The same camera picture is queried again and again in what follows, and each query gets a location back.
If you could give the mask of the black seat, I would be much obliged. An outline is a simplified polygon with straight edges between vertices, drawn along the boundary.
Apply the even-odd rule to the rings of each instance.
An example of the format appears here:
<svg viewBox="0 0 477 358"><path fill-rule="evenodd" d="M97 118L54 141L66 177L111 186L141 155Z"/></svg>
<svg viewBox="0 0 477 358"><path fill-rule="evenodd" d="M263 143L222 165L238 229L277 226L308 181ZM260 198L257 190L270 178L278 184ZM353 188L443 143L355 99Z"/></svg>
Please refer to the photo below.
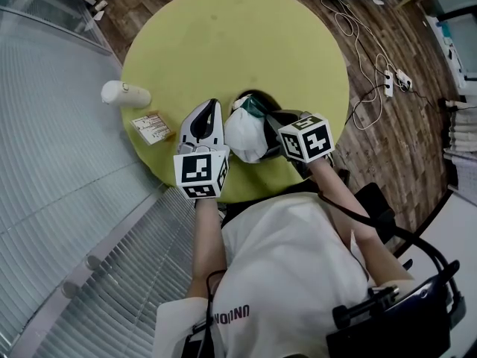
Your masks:
<svg viewBox="0 0 477 358"><path fill-rule="evenodd" d="M396 224L396 214L376 183L369 183L364 186L355 194L355 197L369 217L378 224Z"/></svg>

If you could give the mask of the glass partition with blinds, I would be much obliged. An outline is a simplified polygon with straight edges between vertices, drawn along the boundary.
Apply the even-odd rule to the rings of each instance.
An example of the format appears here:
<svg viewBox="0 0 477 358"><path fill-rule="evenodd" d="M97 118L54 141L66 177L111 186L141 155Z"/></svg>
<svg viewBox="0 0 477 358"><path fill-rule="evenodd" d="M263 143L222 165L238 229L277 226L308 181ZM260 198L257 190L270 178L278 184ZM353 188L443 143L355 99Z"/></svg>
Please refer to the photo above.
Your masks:
<svg viewBox="0 0 477 358"><path fill-rule="evenodd" d="M0 7L0 358L151 358L157 307L189 285L194 208L101 102L118 75L109 54Z"/></svg>

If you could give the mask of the black recording device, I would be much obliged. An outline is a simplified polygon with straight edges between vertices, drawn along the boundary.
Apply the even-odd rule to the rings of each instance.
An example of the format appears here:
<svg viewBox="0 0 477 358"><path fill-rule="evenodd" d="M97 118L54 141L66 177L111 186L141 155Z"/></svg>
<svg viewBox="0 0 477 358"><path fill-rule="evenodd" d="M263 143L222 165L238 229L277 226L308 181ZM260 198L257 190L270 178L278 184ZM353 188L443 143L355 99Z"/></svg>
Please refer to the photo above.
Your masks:
<svg viewBox="0 0 477 358"><path fill-rule="evenodd" d="M451 262L401 298L394 284L371 289L358 305L334 308L329 358L440 358L467 311L453 279L459 268Z"/></svg>

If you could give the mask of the person's right forearm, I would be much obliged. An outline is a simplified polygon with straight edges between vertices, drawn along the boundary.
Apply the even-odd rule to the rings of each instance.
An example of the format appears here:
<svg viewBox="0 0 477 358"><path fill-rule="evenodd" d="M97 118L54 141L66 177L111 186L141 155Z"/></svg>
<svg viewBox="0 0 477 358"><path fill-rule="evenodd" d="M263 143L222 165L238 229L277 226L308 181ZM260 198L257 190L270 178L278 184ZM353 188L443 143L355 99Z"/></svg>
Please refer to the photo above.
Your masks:
<svg viewBox="0 0 477 358"><path fill-rule="evenodd" d="M354 213L369 217L363 206L325 159L316 159L310 162L308 167L320 191L326 198L348 210L352 210ZM331 208L330 213L335 229L348 248L350 248L352 236L355 237L360 249L371 245L385 247L374 228L351 219L334 207Z"/></svg>

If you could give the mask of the black chest clip device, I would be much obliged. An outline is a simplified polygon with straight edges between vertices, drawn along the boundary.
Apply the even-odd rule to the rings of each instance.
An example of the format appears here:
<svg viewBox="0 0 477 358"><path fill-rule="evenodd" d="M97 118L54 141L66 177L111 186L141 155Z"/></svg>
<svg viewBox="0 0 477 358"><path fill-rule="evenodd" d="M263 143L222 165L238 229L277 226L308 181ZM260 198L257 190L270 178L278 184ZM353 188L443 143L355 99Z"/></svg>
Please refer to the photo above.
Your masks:
<svg viewBox="0 0 477 358"><path fill-rule="evenodd" d="M200 324L186 337L181 358L215 358L211 327Z"/></svg>

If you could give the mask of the white insulated bottle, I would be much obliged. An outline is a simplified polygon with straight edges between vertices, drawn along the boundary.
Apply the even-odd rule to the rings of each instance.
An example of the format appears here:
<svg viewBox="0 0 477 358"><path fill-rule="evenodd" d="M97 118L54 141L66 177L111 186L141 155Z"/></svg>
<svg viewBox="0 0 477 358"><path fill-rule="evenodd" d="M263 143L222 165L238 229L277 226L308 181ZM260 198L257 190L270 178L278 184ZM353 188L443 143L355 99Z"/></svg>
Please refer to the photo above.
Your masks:
<svg viewBox="0 0 477 358"><path fill-rule="evenodd" d="M151 94L123 81L108 81L101 89L101 100L116 107L144 108L151 103Z"/></svg>

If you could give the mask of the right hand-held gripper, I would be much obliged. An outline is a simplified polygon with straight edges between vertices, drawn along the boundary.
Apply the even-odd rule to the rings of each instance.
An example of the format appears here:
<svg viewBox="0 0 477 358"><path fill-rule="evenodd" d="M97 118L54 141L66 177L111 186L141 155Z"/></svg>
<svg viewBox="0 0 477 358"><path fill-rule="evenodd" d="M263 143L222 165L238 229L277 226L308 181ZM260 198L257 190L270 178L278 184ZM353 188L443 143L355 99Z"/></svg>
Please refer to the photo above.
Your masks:
<svg viewBox="0 0 477 358"><path fill-rule="evenodd" d="M312 173L308 164L334 151L329 122L320 114L300 119L299 110L275 110L266 116L264 135L267 151L262 160L286 157L302 179Z"/></svg>

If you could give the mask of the white tissue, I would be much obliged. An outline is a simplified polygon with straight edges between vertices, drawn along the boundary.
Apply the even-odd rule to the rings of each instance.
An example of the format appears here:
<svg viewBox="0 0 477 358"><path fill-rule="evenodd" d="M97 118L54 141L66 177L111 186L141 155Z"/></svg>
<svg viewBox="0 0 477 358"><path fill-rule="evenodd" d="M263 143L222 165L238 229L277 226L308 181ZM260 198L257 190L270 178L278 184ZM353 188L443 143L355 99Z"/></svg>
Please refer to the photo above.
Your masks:
<svg viewBox="0 0 477 358"><path fill-rule="evenodd" d="M264 119L242 108L234 110L224 124L224 141L242 162L258 163L268 150Z"/></svg>

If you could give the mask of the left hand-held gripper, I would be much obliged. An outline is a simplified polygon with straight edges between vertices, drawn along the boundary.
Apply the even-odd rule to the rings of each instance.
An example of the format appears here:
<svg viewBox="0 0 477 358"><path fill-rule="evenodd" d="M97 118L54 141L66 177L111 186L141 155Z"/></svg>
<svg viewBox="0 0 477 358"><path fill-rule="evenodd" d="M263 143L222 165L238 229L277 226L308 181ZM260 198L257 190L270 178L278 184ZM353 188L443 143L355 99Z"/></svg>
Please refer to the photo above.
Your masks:
<svg viewBox="0 0 477 358"><path fill-rule="evenodd" d="M218 99L198 105L184 119L180 136L183 143L174 155L176 186L187 199L219 198L230 170L230 148L224 145Z"/></svg>

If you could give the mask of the white desk with black edge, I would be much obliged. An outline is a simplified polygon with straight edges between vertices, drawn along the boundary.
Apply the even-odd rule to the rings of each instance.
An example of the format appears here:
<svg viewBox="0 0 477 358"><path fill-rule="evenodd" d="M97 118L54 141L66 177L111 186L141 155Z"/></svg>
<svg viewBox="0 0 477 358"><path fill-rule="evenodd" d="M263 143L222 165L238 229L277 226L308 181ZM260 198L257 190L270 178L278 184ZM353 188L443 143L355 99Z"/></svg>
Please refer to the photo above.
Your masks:
<svg viewBox="0 0 477 358"><path fill-rule="evenodd" d="M477 316L477 206L452 193L420 237L460 268L455 282L467 306L467 317Z"/></svg>

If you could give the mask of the stack of white folded cloths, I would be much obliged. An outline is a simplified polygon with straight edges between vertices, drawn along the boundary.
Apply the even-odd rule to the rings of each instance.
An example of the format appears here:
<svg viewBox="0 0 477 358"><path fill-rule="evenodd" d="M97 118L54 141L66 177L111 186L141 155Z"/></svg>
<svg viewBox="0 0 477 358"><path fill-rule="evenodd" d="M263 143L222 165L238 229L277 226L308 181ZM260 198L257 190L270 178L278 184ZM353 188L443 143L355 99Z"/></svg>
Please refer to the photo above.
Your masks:
<svg viewBox="0 0 477 358"><path fill-rule="evenodd" d="M477 101L445 101L449 130L443 156L454 166L451 189L477 206Z"/></svg>

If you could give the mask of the small printed card packet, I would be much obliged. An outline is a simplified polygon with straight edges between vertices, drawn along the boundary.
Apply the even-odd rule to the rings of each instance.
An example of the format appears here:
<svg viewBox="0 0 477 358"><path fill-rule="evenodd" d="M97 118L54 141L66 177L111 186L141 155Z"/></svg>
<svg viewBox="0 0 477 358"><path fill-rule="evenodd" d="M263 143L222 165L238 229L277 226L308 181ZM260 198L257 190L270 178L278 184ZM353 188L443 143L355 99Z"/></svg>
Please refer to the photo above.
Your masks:
<svg viewBox="0 0 477 358"><path fill-rule="evenodd" d="M130 121L133 129L141 136L147 145L166 141L175 135L158 111Z"/></svg>

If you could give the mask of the person's left forearm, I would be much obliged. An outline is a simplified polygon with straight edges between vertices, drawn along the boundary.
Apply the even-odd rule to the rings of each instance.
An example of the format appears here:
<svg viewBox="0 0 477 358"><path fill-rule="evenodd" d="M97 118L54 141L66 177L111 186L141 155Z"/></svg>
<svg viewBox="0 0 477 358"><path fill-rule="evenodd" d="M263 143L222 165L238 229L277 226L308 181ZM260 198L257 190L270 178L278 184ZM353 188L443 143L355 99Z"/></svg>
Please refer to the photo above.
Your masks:
<svg viewBox="0 0 477 358"><path fill-rule="evenodd" d="M226 251L221 232L217 202L214 198L197 200L192 255L192 280L187 298L207 298L207 278L227 269ZM214 286L223 274L214 274L209 283Z"/></svg>

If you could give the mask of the short white power strip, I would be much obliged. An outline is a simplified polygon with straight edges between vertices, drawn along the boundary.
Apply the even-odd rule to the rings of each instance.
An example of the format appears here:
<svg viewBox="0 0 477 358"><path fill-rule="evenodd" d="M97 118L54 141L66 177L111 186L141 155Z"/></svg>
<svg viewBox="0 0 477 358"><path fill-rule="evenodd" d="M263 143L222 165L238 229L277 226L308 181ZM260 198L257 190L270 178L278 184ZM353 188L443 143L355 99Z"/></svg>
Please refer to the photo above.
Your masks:
<svg viewBox="0 0 477 358"><path fill-rule="evenodd" d="M413 86L412 79L410 79L409 76L407 76L407 74L404 73L404 71L402 71L401 69L398 69L396 73L396 77L398 80L399 88L402 91L412 90L412 86Z"/></svg>

